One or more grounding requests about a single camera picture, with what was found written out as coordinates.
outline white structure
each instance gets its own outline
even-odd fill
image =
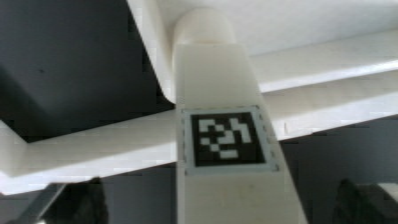
[[[129,0],[162,89],[175,101],[173,32],[219,9],[250,51],[278,139],[398,114],[397,0]],[[177,161],[175,112],[27,144],[0,124],[0,192]]]

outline qr-like code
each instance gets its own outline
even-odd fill
[[[191,119],[196,166],[265,164],[253,114],[196,114]]]

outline white ceiling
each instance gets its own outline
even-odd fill
[[[398,28],[398,0],[157,0],[170,35],[180,16],[218,8],[251,55]]]

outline black panel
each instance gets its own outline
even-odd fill
[[[4,0],[0,8],[0,119],[24,139],[171,110],[127,0]]]
[[[251,141],[248,142],[242,139],[242,131],[234,127],[232,119],[237,119],[239,124],[248,127],[248,134],[251,136]],[[202,121],[212,121],[216,123],[209,125],[207,131],[202,131]],[[223,143],[219,140],[226,137],[228,132],[234,133],[234,143]],[[193,135],[196,166],[265,163],[264,149],[250,112],[193,115]],[[228,151],[237,154],[223,158],[223,152]]]

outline dark background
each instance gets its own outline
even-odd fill
[[[26,141],[171,110],[127,0],[0,9],[0,119]]]

